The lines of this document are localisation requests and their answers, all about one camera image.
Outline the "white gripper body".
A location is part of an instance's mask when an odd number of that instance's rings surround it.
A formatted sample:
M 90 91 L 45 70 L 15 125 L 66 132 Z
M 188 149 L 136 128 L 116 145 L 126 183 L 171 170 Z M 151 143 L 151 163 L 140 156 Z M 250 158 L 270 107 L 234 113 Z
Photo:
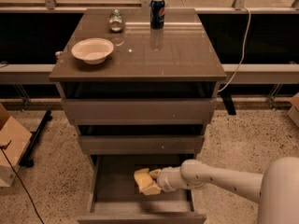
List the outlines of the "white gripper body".
M 172 192 L 184 187 L 179 167 L 163 168 L 158 174 L 156 182 L 164 192 Z

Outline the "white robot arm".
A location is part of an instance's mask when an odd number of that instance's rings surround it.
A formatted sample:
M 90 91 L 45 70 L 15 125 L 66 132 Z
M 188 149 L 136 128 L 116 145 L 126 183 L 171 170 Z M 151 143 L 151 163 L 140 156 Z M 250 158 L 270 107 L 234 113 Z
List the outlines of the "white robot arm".
M 272 162 L 262 174 L 186 160 L 179 167 L 154 170 L 148 176 L 139 188 L 145 195 L 211 184 L 257 203 L 257 224 L 299 224 L 299 159 L 295 157 Z

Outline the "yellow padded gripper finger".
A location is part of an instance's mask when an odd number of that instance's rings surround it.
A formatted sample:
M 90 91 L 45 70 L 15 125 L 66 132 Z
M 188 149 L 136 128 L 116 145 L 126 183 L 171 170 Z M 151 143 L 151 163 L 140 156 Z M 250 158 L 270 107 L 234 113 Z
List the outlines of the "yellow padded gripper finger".
M 161 171 L 162 171 L 161 169 L 152 170 L 152 171 L 149 171 L 149 175 L 153 179 L 157 179 Z
M 157 184 L 149 185 L 141 190 L 144 195 L 158 195 L 161 193 L 161 189 L 158 187 Z

